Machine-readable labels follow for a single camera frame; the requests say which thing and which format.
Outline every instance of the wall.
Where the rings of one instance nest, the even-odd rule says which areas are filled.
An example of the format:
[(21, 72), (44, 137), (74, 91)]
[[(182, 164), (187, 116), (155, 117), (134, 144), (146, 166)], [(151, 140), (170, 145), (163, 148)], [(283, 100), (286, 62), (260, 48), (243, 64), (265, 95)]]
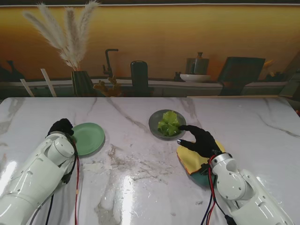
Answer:
[[(52, 79), (70, 78), (71, 69), (23, 18), (23, 10), (40, 17), (33, 7), (0, 8), (0, 64), (10, 68), (6, 60), (13, 60), (26, 79), (42, 79), (40, 68)], [(63, 24), (64, 9), (51, 11)], [(210, 58), (208, 74), (214, 80), (228, 56), (276, 60), (272, 69), (283, 71), (300, 49), (299, 21), (296, 6), (99, 7), (82, 68), (91, 76), (103, 75), (105, 49), (119, 48), (110, 55), (117, 76), (130, 76), (130, 62), (143, 60), (149, 77), (173, 78), (199, 51)]]

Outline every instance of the black glove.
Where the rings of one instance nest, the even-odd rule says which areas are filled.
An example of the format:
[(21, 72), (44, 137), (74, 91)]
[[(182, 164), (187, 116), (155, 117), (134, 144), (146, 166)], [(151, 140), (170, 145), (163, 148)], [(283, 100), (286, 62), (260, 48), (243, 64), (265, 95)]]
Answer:
[(48, 135), (53, 131), (60, 131), (65, 134), (68, 134), (72, 136), (74, 134), (74, 131), (72, 130), (73, 126), (70, 123), (68, 119), (61, 119), (59, 121), (56, 121), (52, 127), (50, 128)]
[(191, 125), (182, 125), (179, 127), (179, 130), (189, 131), (196, 138), (195, 143), (188, 142), (185, 140), (178, 140), (177, 143), (182, 145), (183, 147), (197, 152), (200, 156), (204, 158), (210, 158), (216, 153), (221, 153), (220, 148), (216, 144), (215, 139), (210, 134), (210, 132)]

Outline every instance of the vase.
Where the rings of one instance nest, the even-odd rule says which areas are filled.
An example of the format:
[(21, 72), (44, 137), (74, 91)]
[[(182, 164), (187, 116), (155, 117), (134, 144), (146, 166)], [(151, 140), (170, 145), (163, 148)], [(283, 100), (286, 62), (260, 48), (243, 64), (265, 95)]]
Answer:
[(72, 71), (73, 93), (76, 97), (96, 97), (93, 82), (86, 71)]

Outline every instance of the green lettuce leaf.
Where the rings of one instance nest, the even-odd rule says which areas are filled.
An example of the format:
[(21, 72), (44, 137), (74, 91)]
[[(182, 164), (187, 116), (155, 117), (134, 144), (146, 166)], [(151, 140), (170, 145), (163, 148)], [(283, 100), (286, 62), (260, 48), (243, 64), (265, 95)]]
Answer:
[(158, 123), (158, 130), (164, 136), (174, 136), (180, 133), (178, 127), (180, 123), (174, 111), (167, 111), (163, 114), (163, 119)]

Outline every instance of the yellow sponge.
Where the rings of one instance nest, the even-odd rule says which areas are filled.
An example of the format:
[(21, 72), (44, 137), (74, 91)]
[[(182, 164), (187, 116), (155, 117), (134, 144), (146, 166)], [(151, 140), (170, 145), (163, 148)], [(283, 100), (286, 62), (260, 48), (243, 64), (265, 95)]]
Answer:
[[(216, 143), (220, 150), (225, 152), (223, 145), (217, 140)], [(183, 146), (179, 146), (177, 148), (177, 156), (189, 175), (199, 171), (201, 169), (201, 165), (203, 163), (207, 163), (208, 160), (208, 158), (203, 158), (197, 152), (189, 150)]]

